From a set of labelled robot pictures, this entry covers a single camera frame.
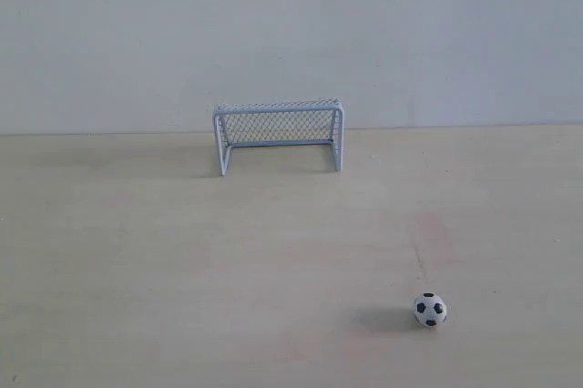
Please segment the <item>black and white soccer ball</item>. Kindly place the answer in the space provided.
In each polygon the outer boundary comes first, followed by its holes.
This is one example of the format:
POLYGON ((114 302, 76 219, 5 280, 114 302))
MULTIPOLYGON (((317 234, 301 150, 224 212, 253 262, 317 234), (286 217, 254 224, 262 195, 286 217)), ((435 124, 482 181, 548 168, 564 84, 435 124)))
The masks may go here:
POLYGON ((435 293, 424 292, 414 299, 414 317, 425 328, 435 328, 447 319, 447 306, 435 293))

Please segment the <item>small white soccer goal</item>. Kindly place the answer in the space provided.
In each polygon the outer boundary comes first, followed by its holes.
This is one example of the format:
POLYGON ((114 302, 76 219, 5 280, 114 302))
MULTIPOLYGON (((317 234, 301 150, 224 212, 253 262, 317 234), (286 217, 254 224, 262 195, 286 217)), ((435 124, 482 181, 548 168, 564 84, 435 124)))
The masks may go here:
POLYGON ((329 146, 335 169, 343 169, 345 114, 336 98, 220 104, 213 110, 212 125, 222 176, 235 148, 329 146))

